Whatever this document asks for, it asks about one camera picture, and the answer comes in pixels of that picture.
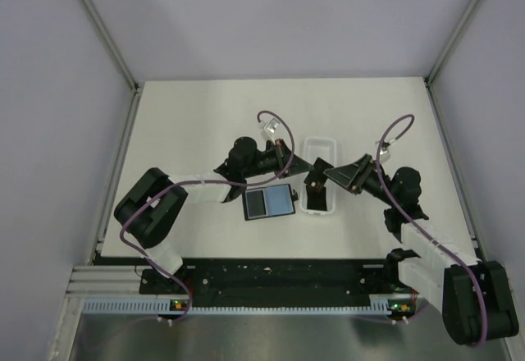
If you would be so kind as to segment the black card with gold print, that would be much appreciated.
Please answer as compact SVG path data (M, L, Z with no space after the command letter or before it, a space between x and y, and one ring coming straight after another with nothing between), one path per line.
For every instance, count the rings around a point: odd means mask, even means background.
M304 184L306 188L320 189L326 184L327 176L325 175L325 170L330 170L334 166L322 158L317 158L313 165L314 170L308 173Z

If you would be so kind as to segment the black leather card holder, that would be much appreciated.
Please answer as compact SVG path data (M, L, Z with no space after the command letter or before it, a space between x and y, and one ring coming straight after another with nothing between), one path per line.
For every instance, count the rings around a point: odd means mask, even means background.
M252 190L262 190L264 192L267 215L265 217L249 220L246 212L245 194ZM297 191L294 190L290 184L271 185L268 187L246 190L242 194L244 219L245 221L249 222L260 219L293 215L296 212L294 203L298 199L299 195Z

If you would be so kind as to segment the black credit card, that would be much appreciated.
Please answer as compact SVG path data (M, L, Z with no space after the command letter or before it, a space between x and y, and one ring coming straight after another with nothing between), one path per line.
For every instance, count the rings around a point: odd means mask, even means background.
M267 215L264 192L262 190L252 190L245 194L245 205L247 217L253 220Z

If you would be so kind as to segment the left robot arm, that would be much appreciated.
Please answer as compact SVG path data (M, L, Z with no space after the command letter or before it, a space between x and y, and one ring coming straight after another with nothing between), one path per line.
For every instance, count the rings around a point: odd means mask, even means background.
M148 169L117 204L114 218L119 238L158 271L157 282L166 291L181 290L186 281L183 259L167 236L186 204L229 203L247 188L296 176L313 164L294 154L283 139L268 140L264 150L250 137L240 137L225 161L208 174L172 180L157 167Z

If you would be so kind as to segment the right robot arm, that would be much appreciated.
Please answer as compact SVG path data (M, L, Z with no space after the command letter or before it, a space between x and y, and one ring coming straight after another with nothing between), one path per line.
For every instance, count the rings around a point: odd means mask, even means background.
M401 167L389 177L368 154L323 175L357 195L367 192L388 204L386 229L401 243L387 259L385 286L394 292L416 290L442 317L445 329L459 345L513 337L519 322L504 267L485 261L440 234L423 212L421 176Z

